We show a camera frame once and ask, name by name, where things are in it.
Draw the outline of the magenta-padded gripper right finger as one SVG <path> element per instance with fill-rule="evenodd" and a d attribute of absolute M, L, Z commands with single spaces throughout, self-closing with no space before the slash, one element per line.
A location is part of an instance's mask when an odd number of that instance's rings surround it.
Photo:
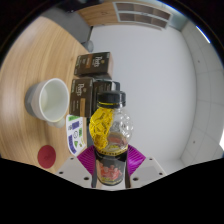
<path fill-rule="evenodd" d="M 166 176 L 154 157 L 146 157 L 133 146 L 128 146 L 125 170 L 125 187 L 140 188 Z"/>

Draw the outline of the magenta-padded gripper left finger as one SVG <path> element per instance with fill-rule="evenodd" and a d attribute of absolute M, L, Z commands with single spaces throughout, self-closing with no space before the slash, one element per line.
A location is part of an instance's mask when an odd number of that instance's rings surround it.
<path fill-rule="evenodd" d="M 77 157 L 69 157 L 56 175 L 81 187 L 95 188 L 97 176 L 94 147 L 88 147 Z"/>

